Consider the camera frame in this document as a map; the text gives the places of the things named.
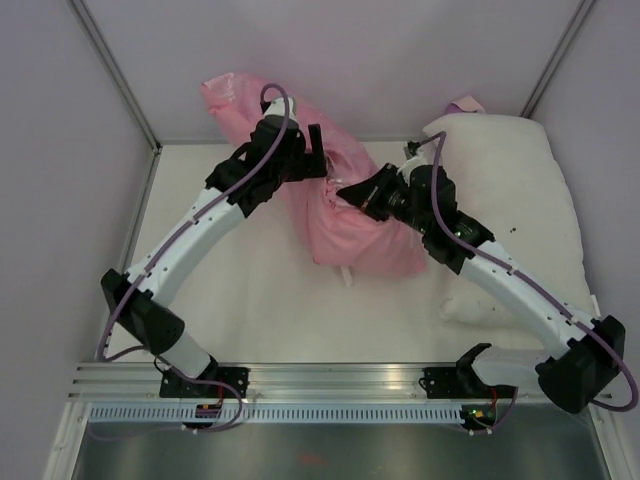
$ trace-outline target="reflective floor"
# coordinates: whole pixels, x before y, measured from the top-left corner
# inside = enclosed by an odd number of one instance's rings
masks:
[[[96,433],[150,425],[98,424]],[[609,479],[588,417],[518,406],[492,436],[437,425],[260,425],[116,442],[88,438],[74,480]]]

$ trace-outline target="table surface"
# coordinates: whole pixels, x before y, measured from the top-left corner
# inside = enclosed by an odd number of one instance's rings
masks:
[[[404,160],[400,142],[364,144],[378,164]],[[229,145],[166,146],[159,160],[133,261],[184,215]],[[316,265],[279,199],[228,233],[184,282],[171,309],[220,362],[450,362],[480,342],[539,348],[521,330],[438,320],[446,268],[407,279],[354,275]],[[116,325],[110,353],[136,341]],[[124,361],[149,360],[145,352]]]

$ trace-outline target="white pillow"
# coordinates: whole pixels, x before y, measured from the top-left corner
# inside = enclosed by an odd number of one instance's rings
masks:
[[[543,127],[518,117],[458,113],[424,128],[427,135],[442,130],[442,165],[456,184],[460,210],[489,228],[550,291],[593,313],[573,202]],[[429,148],[427,156],[435,145]],[[441,320],[522,326],[477,285],[454,274],[445,281]]]

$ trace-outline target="pink cloth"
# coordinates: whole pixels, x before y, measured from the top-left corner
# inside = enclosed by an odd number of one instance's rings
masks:
[[[247,74],[228,73],[201,86],[208,111],[216,117],[227,140],[239,146],[262,118],[260,91],[266,80]],[[285,183],[278,195],[285,202],[300,241],[320,265],[352,267],[356,272],[401,277],[426,268],[420,241],[414,233],[390,219],[376,222],[336,196],[344,186],[359,183],[378,167],[366,150],[321,110],[287,90],[297,102],[300,129],[309,143],[308,126],[322,127],[327,178]],[[267,100],[272,97],[267,93]]]

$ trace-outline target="pink object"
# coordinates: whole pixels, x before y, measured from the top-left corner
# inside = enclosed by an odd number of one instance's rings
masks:
[[[266,83],[252,75],[228,73],[202,84],[208,111],[231,144],[239,146],[249,141],[249,134],[262,118],[259,98]],[[338,189],[378,171],[364,147],[321,110],[287,91],[296,99],[298,123],[307,145],[308,126],[320,124],[329,159],[327,178],[285,183],[278,190],[298,238],[313,261],[393,277],[424,271],[422,244],[411,241],[414,233],[408,227],[393,219],[376,222],[336,196]]]

